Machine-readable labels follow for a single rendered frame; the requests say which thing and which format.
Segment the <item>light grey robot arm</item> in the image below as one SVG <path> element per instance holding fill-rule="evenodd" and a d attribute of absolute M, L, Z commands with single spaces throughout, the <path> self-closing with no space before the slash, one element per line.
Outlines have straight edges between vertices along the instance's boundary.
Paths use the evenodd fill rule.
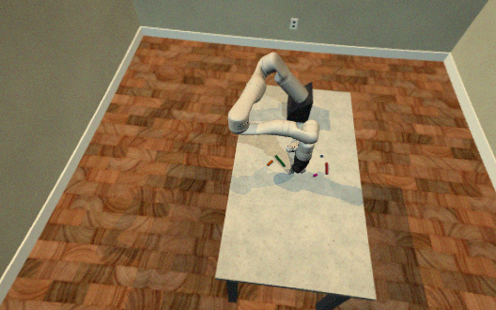
<path fill-rule="evenodd" d="M 238 101 L 229 111 L 229 130 L 235 134 L 243 135 L 270 134 L 291 137 L 301 141 L 298 145 L 300 153 L 310 154 L 318 141 L 319 135 L 319 124 L 314 119 L 307 120 L 303 124 L 302 130 L 298 129 L 295 121 L 283 119 L 275 119 L 264 123 L 249 122 L 252 106 L 261 100 L 266 91 L 265 79 L 269 74 L 276 71 L 274 81 L 283 88 L 291 99 L 296 103 L 301 103 L 307 98 L 308 91 L 291 73 L 280 55 L 275 52 L 267 54 L 259 60 L 253 76 Z"/>

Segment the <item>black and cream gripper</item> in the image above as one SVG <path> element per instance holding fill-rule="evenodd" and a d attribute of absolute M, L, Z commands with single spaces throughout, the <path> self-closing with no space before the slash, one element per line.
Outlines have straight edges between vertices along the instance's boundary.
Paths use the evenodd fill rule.
<path fill-rule="evenodd" d="M 309 164 L 313 151 L 310 154 L 302 154 L 298 150 L 300 141 L 296 140 L 286 148 L 286 152 L 295 152 L 294 164 L 291 165 L 290 172 L 299 174 Z"/>

